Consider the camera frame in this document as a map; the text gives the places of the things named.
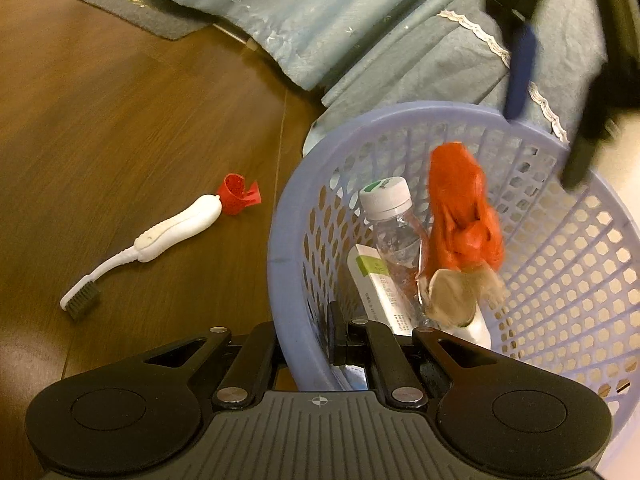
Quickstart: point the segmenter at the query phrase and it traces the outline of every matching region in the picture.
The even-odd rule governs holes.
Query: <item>dark bristles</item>
[[[66,311],[74,321],[80,319],[90,307],[97,303],[100,290],[94,282],[89,282],[83,286],[66,304]]]

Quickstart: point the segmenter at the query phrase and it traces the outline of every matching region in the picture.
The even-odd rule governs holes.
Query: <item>plastic bottle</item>
[[[426,322],[416,276],[421,270],[420,254],[426,232],[416,218],[407,182],[392,176],[365,186],[360,204],[373,229],[374,241],[387,269],[408,303],[408,315],[415,325]]]

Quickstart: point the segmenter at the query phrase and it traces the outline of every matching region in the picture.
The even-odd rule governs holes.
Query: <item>laundry basket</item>
[[[350,388],[345,370],[327,361],[326,329],[329,302],[338,301],[346,319],[361,308],[345,292],[344,272],[350,248],[372,244],[358,190],[401,175],[416,214],[429,224],[430,154],[452,141],[482,165],[504,234],[500,274],[509,297],[484,311],[492,349],[596,391],[614,415],[616,436],[638,418],[632,417],[640,396],[638,229],[597,174],[576,193],[561,188],[566,147],[558,140],[474,105],[375,110],[330,133],[294,172],[273,219],[268,280],[296,383],[301,390]]]

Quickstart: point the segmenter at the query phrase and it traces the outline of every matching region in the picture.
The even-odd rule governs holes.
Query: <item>crumpled orange object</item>
[[[463,270],[486,262],[498,270],[504,260],[500,222],[486,200],[486,177],[459,142],[433,150],[429,169],[433,227],[425,273]]]

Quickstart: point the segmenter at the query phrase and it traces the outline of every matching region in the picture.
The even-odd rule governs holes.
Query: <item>blue gripper pad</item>
[[[538,40],[533,27],[525,23],[516,33],[511,51],[511,72],[502,111],[508,121],[516,120],[524,111],[537,47]]]

